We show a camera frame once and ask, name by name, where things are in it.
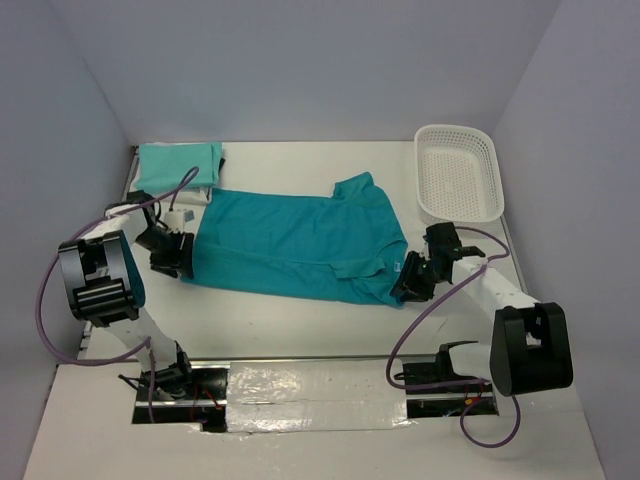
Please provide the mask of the teal t-shirt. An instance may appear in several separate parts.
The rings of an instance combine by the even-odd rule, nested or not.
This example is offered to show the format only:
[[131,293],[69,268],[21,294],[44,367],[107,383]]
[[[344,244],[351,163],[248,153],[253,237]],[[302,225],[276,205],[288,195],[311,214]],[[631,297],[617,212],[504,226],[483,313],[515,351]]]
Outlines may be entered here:
[[218,189],[195,236],[193,285],[402,306],[391,290],[408,242],[392,204],[364,172],[331,196]]

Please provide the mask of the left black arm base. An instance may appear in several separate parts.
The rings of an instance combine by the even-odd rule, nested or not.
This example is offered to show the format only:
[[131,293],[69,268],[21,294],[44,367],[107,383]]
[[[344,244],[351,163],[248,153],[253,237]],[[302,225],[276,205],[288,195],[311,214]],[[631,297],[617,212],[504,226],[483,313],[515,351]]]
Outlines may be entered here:
[[186,374],[169,371],[155,374],[153,404],[182,406],[196,403],[215,408],[226,403],[230,364],[209,360],[191,360]]

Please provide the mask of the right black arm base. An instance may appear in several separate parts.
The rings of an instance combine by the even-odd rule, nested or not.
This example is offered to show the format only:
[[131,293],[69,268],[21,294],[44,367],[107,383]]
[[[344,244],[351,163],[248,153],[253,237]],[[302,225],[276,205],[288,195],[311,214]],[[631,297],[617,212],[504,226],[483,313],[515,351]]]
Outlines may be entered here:
[[388,383],[411,400],[465,400],[493,395],[491,383],[454,373],[440,353],[399,355],[393,360]]

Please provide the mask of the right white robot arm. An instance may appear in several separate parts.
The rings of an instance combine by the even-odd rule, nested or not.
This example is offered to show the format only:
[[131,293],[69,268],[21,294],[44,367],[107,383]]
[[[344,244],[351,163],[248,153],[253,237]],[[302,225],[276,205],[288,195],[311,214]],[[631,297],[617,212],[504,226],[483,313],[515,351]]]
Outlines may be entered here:
[[493,256],[476,246],[465,246],[459,227],[451,222],[427,227],[426,251],[410,252],[391,290],[404,302],[424,302],[426,309],[401,335],[391,353],[397,355],[408,337],[441,305],[465,293],[490,321],[491,341],[459,341],[440,347],[435,361],[435,382],[387,382],[404,391],[444,389],[466,385],[492,385],[513,397],[565,389],[574,380],[565,312],[555,302],[540,302],[492,268]]

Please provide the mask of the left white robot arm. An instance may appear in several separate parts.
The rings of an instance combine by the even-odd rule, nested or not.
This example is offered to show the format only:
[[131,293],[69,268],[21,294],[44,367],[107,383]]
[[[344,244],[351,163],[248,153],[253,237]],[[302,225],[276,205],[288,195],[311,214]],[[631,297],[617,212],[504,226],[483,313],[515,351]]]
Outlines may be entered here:
[[192,233],[166,226],[144,191],[105,211],[106,218],[80,238],[58,247],[66,296],[73,316],[104,329],[132,350],[142,383],[172,399],[184,398],[196,385],[196,374],[177,341],[165,335],[145,309],[146,292],[132,247],[149,252],[149,267],[173,279],[191,279]]

